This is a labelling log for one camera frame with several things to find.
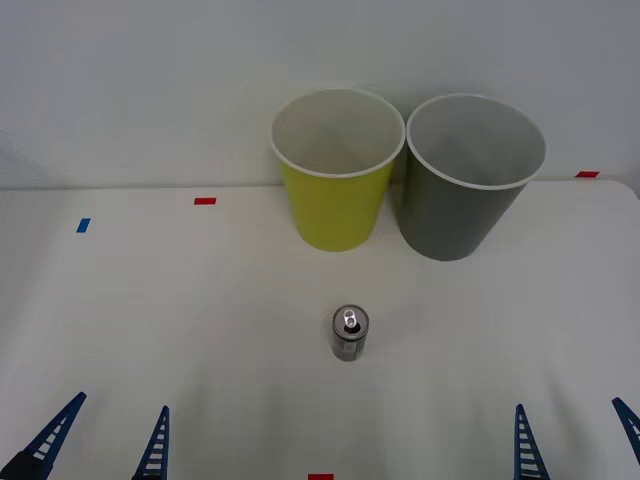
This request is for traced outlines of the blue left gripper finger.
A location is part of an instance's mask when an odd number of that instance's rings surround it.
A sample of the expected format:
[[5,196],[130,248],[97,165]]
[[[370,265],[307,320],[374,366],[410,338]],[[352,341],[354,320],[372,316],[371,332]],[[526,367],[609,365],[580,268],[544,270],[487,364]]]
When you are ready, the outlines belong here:
[[170,410],[164,405],[152,435],[132,477],[133,480],[167,480],[169,460]]
[[47,480],[87,395],[79,392],[2,469],[2,479]]

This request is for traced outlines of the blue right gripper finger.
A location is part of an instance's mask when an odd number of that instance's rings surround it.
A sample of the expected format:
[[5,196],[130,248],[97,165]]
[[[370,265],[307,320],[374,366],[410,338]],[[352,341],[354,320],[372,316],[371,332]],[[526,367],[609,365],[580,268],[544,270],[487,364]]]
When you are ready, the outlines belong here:
[[632,449],[640,450],[639,417],[619,397],[612,400],[612,405],[622,423]]
[[550,479],[522,404],[515,410],[514,479]]

